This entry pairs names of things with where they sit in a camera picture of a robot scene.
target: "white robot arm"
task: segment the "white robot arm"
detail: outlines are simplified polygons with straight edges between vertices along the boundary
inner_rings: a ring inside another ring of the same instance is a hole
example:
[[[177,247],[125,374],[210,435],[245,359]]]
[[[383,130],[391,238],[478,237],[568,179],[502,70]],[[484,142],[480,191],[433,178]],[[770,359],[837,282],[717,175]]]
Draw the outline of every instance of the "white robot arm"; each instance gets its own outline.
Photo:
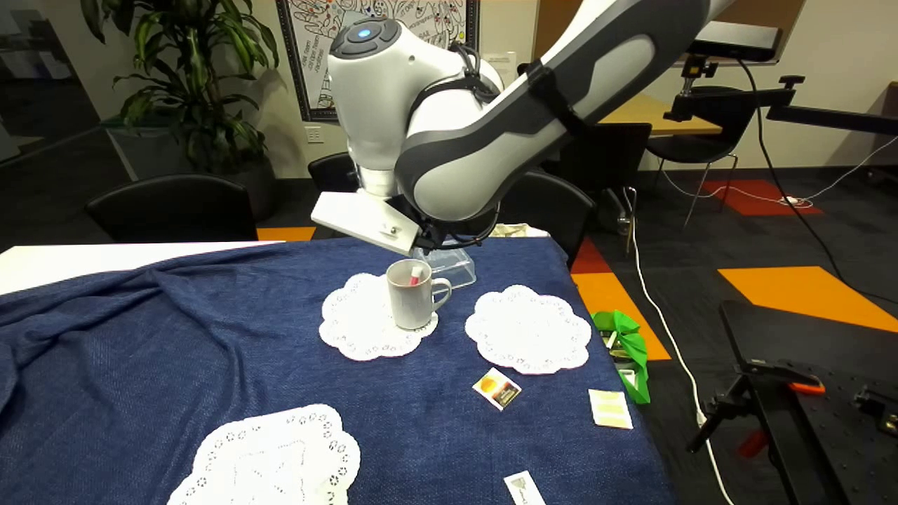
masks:
[[[313,220],[395,254],[488,223],[525,170],[666,74],[724,7],[585,0],[561,39],[502,94],[488,64],[394,21],[345,29],[328,78],[362,189],[322,193]]]

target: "paper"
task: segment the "paper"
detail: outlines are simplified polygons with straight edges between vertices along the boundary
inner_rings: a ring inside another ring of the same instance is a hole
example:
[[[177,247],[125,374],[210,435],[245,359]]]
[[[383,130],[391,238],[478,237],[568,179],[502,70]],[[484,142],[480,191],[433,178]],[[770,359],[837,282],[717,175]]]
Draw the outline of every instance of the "paper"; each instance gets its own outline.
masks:
[[[485,363],[529,376],[572,370],[590,363],[593,327],[568,300],[529,286],[485,293],[466,320]]]
[[[408,356],[438,328],[438,314],[425,328],[395,328],[387,282],[369,273],[352,276],[344,289],[335,289],[321,314],[321,339],[355,363]]]
[[[590,391],[593,422],[612,431],[634,431],[624,391]]]
[[[170,505],[344,505],[360,463],[360,445],[328,404],[231,422],[200,445]]]

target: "table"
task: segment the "table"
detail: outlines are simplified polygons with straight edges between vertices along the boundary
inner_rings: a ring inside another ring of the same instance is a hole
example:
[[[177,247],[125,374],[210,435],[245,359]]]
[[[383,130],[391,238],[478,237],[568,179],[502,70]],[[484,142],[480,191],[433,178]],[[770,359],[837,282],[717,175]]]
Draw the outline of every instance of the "table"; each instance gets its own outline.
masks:
[[[22,293],[69,278],[137,271],[147,265],[203,255],[235,247],[265,247],[262,241],[172,241],[172,245],[47,245],[10,247],[0,255],[0,294]]]
[[[600,123],[652,123],[652,136],[720,136],[721,126],[690,118],[690,121],[668,121],[666,114],[670,104],[662,104],[652,97],[634,97],[616,114],[610,114]]]
[[[595,339],[578,370],[509,370],[525,393],[506,414],[471,393],[491,369],[464,334],[484,293],[529,285],[588,311],[554,241],[468,254],[480,282],[456,293],[438,332],[411,356],[365,366],[318,339],[321,304],[395,255],[349,238],[0,299],[3,504],[163,504],[219,424],[318,401],[362,447],[352,504],[512,504],[502,477],[525,470],[547,504],[670,504],[641,415],[634,431],[593,424],[588,391],[621,391]]]

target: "mug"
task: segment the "mug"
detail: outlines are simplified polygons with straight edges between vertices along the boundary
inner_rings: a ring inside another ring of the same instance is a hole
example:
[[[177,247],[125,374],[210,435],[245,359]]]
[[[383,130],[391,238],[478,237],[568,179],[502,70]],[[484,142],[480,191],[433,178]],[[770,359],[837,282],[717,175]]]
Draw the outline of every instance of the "mug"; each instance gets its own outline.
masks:
[[[433,324],[435,311],[453,299],[446,278],[433,278],[425,258],[401,258],[387,268],[394,324],[417,332]]]

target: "white cable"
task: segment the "white cable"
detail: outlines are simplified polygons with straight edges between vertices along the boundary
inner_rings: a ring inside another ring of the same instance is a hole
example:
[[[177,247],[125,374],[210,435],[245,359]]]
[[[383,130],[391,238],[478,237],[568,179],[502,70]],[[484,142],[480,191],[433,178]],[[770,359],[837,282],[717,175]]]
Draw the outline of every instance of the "white cable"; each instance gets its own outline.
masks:
[[[800,203],[815,203],[821,196],[825,196],[828,191],[833,191],[843,179],[849,179],[854,172],[866,170],[877,154],[882,154],[884,150],[891,150],[894,144],[898,144],[898,136],[894,142],[887,142],[884,146],[874,150],[866,161],[860,161],[851,172],[840,175],[833,184],[828,184],[823,191],[808,193],[808,196],[797,196]]]
[[[882,154],[884,150],[896,146],[898,144],[898,136],[891,137],[887,144],[882,144],[880,150],[874,150],[866,161],[860,161],[854,170],[849,170],[844,175],[840,175],[833,184],[828,184],[825,189],[808,193],[808,196],[794,196],[794,203],[802,203],[802,206],[815,206],[821,196],[832,193],[843,179],[849,179],[851,175],[857,175],[860,170],[866,170],[877,154]],[[711,193],[693,193],[683,185],[673,184],[673,178],[668,172],[662,172],[666,184],[687,196],[687,201],[717,201],[720,193],[724,193],[724,185],[714,189]],[[784,201],[773,201],[773,196],[762,196],[762,193],[752,193],[752,191],[745,191],[738,185],[731,185],[734,193],[742,193],[742,196],[749,196],[749,201],[757,201],[757,203],[773,203],[773,206],[784,206]]]
[[[666,178],[666,184],[668,184],[677,193],[683,193],[683,196],[687,196],[687,201],[717,201],[720,193],[728,191],[728,185],[720,185],[720,189],[714,189],[711,193],[693,193],[693,191],[677,185],[677,179],[670,179],[668,172],[662,172],[662,178]],[[745,191],[745,189],[738,189],[738,185],[734,185],[734,184],[731,184],[731,191],[734,191],[734,193],[742,193],[742,196],[749,196],[749,201],[757,201],[757,203],[784,206],[784,201],[762,196],[762,193]]]
[[[687,383],[690,383],[693,407],[696,407],[696,426],[703,426],[703,424],[706,424],[706,414],[703,414],[703,400],[699,400],[699,383],[696,383],[693,370],[690,370],[690,369],[684,366],[684,359],[683,359],[679,344],[677,344],[677,337],[673,337],[673,332],[670,332],[670,327],[668,327],[666,311],[658,307],[658,300],[652,299],[652,293],[649,293],[649,286],[647,286],[642,254],[641,254],[641,241],[638,241],[638,213],[633,213],[630,241],[633,241],[633,247],[634,247],[634,268],[638,268],[638,278],[641,278],[642,299],[649,300],[649,307],[652,307],[655,314],[659,318],[659,324],[662,324],[662,328],[666,328],[666,337],[668,337],[668,344],[670,344],[670,349],[673,349],[673,356],[677,356],[683,374],[684,374]],[[720,459],[717,459],[717,453],[714,453],[711,439],[706,439],[706,449],[708,449],[708,460],[711,460],[714,477],[717,477],[717,482],[720,482],[720,489],[721,489],[721,496],[724,496],[728,505],[734,505],[734,496],[731,496],[728,482],[724,482],[724,477],[721,477]]]

